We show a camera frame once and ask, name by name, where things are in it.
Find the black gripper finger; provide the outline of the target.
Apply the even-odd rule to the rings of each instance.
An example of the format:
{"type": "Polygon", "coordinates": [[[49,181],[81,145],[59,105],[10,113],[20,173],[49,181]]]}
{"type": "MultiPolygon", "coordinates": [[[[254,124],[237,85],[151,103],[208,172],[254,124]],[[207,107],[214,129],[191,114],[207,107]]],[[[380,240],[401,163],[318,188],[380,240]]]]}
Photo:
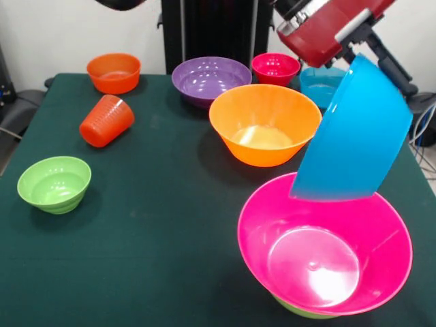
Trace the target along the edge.
{"type": "Polygon", "coordinates": [[[348,46],[345,52],[345,61],[351,65],[356,57],[363,57],[361,46],[348,46]]]}
{"type": "Polygon", "coordinates": [[[383,42],[374,31],[368,35],[366,43],[378,58],[377,64],[380,70],[383,71],[400,92],[404,96],[416,95],[418,88],[411,83],[412,77],[384,46],[383,42]]]}

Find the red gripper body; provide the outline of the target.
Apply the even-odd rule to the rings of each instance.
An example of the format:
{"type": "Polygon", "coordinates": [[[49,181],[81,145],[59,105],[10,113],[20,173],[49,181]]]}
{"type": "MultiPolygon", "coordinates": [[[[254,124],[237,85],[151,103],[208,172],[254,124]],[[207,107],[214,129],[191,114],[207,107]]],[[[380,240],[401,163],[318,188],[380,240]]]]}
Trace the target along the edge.
{"type": "Polygon", "coordinates": [[[330,65],[367,40],[392,1],[277,1],[279,39],[311,67],[330,65]]]}

